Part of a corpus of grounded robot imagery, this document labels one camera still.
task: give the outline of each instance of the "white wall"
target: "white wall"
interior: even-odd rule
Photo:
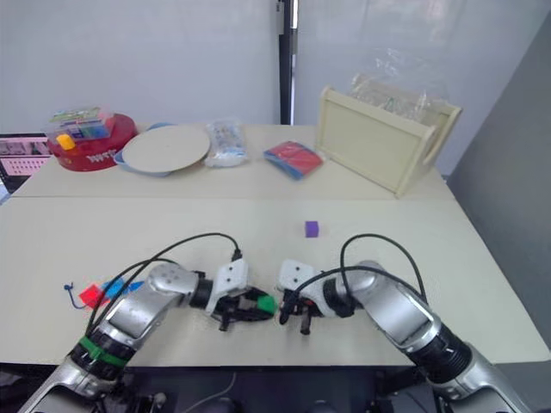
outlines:
[[[348,91],[374,47],[430,59],[464,111],[437,161],[449,174],[488,116],[551,2],[545,0],[300,0],[296,124],[315,124],[327,84]]]
[[[274,0],[0,0],[0,132],[80,104],[279,123]]]

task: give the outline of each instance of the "gray wall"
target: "gray wall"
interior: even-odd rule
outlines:
[[[551,15],[449,186],[551,347]],[[534,407],[551,408],[551,362],[501,368]]]

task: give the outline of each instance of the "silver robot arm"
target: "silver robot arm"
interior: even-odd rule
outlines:
[[[359,266],[383,269],[376,262]],[[287,260],[279,288],[293,290],[317,273]],[[429,384],[455,412],[530,413],[505,376],[471,344],[463,342],[408,287],[370,271],[347,272],[350,290],[388,340],[420,367]],[[348,297],[340,276],[314,282],[301,295],[325,317],[335,317]]]
[[[210,315],[221,298],[246,289],[247,274],[243,259],[219,268],[214,281],[176,264],[158,265],[140,289],[119,302],[91,334],[80,339],[19,412],[59,412],[60,405],[67,411],[81,411],[82,403],[60,397],[54,390],[63,387],[88,400],[109,394],[125,365],[170,308],[190,305]],[[44,407],[57,398],[61,400],[56,407]]]

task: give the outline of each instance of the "red block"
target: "red block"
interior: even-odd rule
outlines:
[[[102,290],[100,290],[96,284],[92,284],[84,291],[82,291],[78,295],[78,297],[80,297],[83,303],[85,303],[88,307],[94,308],[96,306],[97,301],[100,299],[101,295],[102,295]],[[104,305],[108,301],[109,301],[108,298],[104,298],[102,305]]]

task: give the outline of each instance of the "blue block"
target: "blue block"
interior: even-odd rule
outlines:
[[[107,285],[109,284],[109,282],[110,281],[104,282],[102,284],[102,290],[105,290],[105,288],[107,288]],[[112,299],[121,290],[122,286],[124,286],[124,280],[115,281],[115,283],[111,286],[111,288],[109,288],[109,290],[105,293],[105,296],[108,299]]]
[[[131,293],[132,291],[136,291],[138,288],[141,287],[143,283],[144,283],[143,281],[133,282],[128,286],[126,293]]]

